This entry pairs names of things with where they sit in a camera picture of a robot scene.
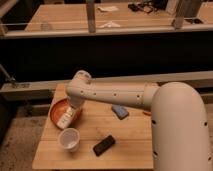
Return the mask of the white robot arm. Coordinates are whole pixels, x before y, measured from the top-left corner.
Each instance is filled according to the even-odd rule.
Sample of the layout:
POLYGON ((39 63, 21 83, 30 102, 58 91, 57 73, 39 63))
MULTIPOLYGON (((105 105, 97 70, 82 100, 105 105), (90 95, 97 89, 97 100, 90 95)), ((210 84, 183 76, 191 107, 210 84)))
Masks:
POLYGON ((74 109, 93 100, 149 111, 154 171, 213 171, 207 113, 192 86, 183 82, 97 84, 80 70, 68 83, 66 94, 74 109))

